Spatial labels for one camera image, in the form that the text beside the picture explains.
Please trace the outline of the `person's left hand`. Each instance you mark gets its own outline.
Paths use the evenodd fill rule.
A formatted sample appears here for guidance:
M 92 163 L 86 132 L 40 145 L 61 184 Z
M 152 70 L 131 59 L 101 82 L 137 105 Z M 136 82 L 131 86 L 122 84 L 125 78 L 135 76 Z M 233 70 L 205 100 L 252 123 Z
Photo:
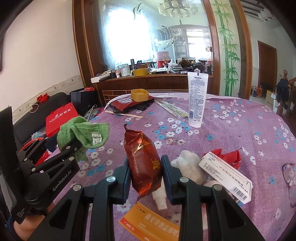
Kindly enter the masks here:
M 55 204 L 52 202 L 45 211 L 45 215 L 39 214 L 28 214 L 21 224 L 16 221 L 13 223 L 14 231 L 20 240 L 28 240 L 35 229 L 40 225 L 47 214 L 54 208 Z

